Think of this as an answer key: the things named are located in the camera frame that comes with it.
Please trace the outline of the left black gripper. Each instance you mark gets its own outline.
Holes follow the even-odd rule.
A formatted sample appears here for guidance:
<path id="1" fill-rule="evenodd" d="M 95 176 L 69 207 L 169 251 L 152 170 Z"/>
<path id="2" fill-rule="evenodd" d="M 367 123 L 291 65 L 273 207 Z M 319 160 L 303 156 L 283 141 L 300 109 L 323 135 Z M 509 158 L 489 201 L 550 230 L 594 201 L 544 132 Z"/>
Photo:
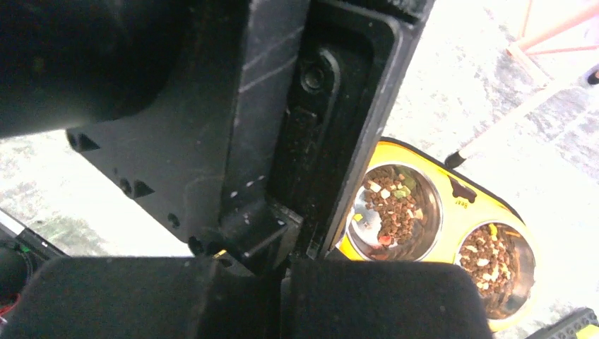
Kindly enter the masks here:
<path id="1" fill-rule="evenodd" d="M 323 258 L 433 5 L 193 1 L 153 102 L 67 138 L 196 255 Z"/>

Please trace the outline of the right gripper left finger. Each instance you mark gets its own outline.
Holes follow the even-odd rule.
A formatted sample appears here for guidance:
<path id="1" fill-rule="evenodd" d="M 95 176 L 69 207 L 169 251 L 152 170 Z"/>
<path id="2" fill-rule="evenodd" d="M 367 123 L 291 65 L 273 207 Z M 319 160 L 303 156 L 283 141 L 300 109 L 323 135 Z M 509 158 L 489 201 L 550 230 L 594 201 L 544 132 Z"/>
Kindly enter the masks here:
<path id="1" fill-rule="evenodd" d="M 271 283 L 226 258 L 56 258 L 1 337 L 277 338 L 277 300 Z"/>

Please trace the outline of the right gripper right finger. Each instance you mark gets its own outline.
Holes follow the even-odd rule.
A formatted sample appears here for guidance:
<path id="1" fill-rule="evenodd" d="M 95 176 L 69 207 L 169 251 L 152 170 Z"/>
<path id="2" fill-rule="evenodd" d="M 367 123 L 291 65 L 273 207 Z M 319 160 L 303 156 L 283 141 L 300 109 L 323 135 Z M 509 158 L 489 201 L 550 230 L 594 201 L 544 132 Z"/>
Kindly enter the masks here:
<path id="1" fill-rule="evenodd" d="M 456 265 L 295 261 L 282 338 L 491 338 L 478 289 Z"/>

